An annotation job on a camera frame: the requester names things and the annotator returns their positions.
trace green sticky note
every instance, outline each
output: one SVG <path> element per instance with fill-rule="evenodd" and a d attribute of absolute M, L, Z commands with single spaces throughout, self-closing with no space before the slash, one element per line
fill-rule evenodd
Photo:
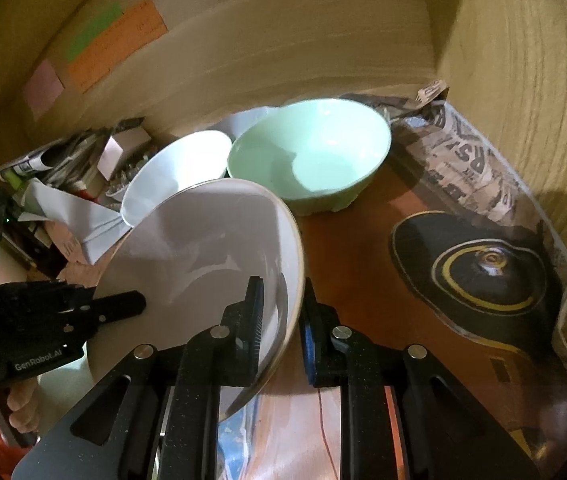
<path fill-rule="evenodd" d="M 72 43 L 66 50 L 66 60 L 72 63 L 83 49 L 88 46 L 94 38 L 101 34 L 106 28 L 110 27 L 123 14 L 119 4 L 112 4 L 99 15 L 95 16 L 86 26 L 74 37 Z"/>

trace pink sticky note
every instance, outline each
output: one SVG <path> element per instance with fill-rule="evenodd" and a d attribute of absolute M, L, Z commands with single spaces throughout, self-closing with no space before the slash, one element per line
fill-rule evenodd
<path fill-rule="evenodd" d="M 63 83 L 49 60 L 44 59 L 23 87 L 23 98 L 37 121 L 63 92 Z"/>

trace white plate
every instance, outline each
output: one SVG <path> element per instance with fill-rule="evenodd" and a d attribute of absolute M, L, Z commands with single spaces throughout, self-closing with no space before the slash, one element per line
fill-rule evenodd
<path fill-rule="evenodd" d="M 218 324 L 228 304 L 244 299 L 251 275 L 265 285 L 259 377 L 222 390 L 221 420 L 259 391 L 296 330 L 305 278 L 299 229 L 279 198 L 245 180 L 206 182 L 166 200 L 132 230 L 99 282 L 97 298 L 139 290 L 148 306 L 88 342 L 94 380 L 138 344 L 171 348 Z"/>

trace wooden surface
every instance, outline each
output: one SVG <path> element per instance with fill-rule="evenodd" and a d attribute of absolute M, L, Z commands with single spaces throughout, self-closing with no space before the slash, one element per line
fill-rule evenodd
<path fill-rule="evenodd" d="M 449 100 L 518 171 L 567 246 L 567 0 L 426 1 Z"/>
<path fill-rule="evenodd" d="M 80 94 L 68 44 L 109 4 L 138 1 L 0 0 L 0 163 L 125 116 L 167 140 L 260 104 L 412 94 L 438 72 L 567 245 L 567 0 L 154 0 L 169 32 Z M 43 57 L 66 90 L 35 124 L 20 88 Z"/>

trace bowl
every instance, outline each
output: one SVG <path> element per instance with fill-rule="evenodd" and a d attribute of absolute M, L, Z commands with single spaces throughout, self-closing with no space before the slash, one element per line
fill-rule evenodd
<path fill-rule="evenodd" d="M 232 141 L 223 132 L 206 130 L 182 137 L 152 157 L 134 176 L 121 202 L 130 227 L 175 193 L 226 174 Z"/>
<path fill-rule="evenodd" d="M 372 108 L 343 99 L 302 101 L 239 137 L 228 173 L 270 189 L 295 214 L 339 211 L 370 183 L 390 142 L 388 124 Z"/>
<path fill-rule="evenodd" d="M 245 180 L 206 182 L 166 200 L 130 232 L 99 282 L 95 297 L 138 290 L 147 307 L 90 339 L 94 380 L 139 344 L 171 348 L 220 323 L 252 275 L 265 285 L 259 375 L 248 388 L 222 390 L 222 419 L 265 384 L 296 330 L 305 278 L 299 229 L 279 198 Z"/>

